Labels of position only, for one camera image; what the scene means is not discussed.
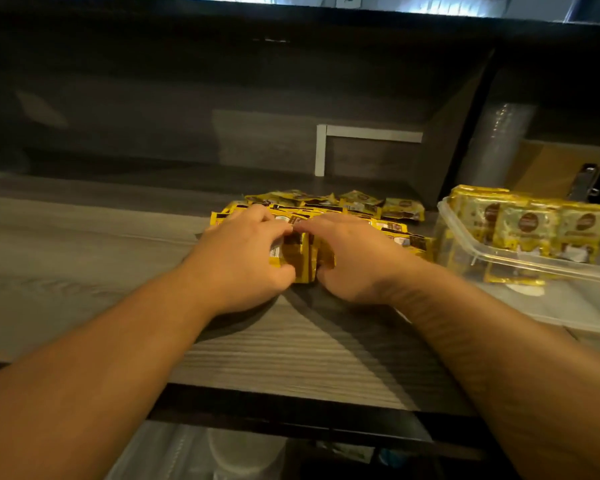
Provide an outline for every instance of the clear plastic container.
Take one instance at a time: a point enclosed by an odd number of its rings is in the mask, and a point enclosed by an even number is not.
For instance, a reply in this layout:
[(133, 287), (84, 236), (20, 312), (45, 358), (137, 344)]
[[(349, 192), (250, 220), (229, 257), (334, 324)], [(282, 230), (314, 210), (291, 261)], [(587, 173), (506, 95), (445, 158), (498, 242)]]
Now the clear plastic container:
[[(447, 199), (438, 211), (437, 263), (535, 320), (600, 333), (600, 254), (596, 264), (584, 264), (492, 248), (473, 238)], [(488, 266), (536, 271), (546, 277), (545, 285), (487, 283)]]

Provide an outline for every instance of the plastic container filled with packets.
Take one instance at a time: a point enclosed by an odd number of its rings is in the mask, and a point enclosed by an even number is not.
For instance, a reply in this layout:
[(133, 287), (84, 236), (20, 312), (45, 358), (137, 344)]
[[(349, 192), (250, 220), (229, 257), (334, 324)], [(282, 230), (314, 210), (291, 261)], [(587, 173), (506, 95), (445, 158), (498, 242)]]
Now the plastic container filled with packets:
[[(346, 193), (339, 198), (334, 194), (312, 196), (299, 190), (275, 191), (247, 195), (244, 200), (227, 204), (222, 211), (211, 213), (210, 224), (219, 225), (233, 212), (241, 212), (254, 203), (266, 205), (276, 219), (283, 219), (289, 224), (325, 212), (359, 217), (400, 244), (406, 252), (432, 260), (432, 239), (408, 230), (408, 222), (424, 220), (424, 208), (415, 200), (380, 200), (358, 191)], [(273, 266), (288, 263), (296, 268), (296, 283), (314, 281), (318, 265), (334, 266), (335, 259), (327, 243), (307, 233), (285, 236), (280, 242), (273, 243), (269, 253), (269, 262)]]
[(538, 321), (600, 333), (600, 205), (459, 185), (435, 261)]

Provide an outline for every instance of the wooden countertop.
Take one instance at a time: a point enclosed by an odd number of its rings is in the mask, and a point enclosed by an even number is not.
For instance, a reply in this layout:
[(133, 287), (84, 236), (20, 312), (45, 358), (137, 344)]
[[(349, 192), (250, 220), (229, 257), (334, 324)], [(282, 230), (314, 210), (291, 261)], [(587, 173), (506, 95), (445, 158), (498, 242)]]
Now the wooden countertop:
[[(0, 197), (3, 362), (88, 320), (175, 266), (208, 223), (208, 217), (40, 201), (53, 200), (50, 188), (59, 185), (57, 181), (17, 179), (21, 185), (13, 188), (22, 192), (22, 184), (28, 182), (30, 199), (23, 199), (23, 193)], [(8, 183), (0, 185), (1, 195)], [(90, 203), (109, 204), (103, 193), (107, 184), (62, 185), (65, 201), (73, 196), (82, 199), (80, 203), (91, 199)], [(106, 188), (118, 195), (118, 202), (127, 199), (134, 205), (143, 201), (143, 193), (152, 210), (168, 198), (170, 205), (183, 207), (195, 197), (187, 191), (145, 191), (131, 185)], [(168, 198), (151, 201), (165, 193)], [(257, 310), (219, 317), (185, 355), (171, 381), (399, 410), (475, 414), (437, 357), (394, 310), (351, 306), (319, 285), (295, 285)]]

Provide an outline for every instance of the white strip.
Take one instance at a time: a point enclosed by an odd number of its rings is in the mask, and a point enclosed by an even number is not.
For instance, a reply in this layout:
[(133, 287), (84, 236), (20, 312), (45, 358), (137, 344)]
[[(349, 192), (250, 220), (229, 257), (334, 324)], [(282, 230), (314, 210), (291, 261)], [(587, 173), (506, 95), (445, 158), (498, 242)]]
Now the white strip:
[[(318, 125), (318, 139), (320, 139), (320, 127), (323, 126), (325, 125)], [(382, 130), (375, 128), (355, 128), (352, 126), (335, 125), (327, 125), (326, 128), (327, 136), (340, 136), (344, 138), (382, 139), (385, 141), (405, 141), (407, 143), (422, 142), (422, 132), (419, 131)]]
[(315, 171), (316, 177), (324, 177), (324, 152), (327, 147), (327, 125), (318, 125), (315, 137)]

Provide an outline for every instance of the person's right hand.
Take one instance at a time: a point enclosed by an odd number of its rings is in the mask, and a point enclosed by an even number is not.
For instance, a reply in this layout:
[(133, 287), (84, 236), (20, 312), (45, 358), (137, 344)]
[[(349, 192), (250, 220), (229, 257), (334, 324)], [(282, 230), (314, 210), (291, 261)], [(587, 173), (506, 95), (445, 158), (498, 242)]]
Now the person's right hand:
[(405, 291), (406, 279), (429, 265), (358, 217), (330, 212), (298, 222), (294, 230), (330, 245), (335, 267), (320, 266), (317, 278), (348, 301), (390, 305)]

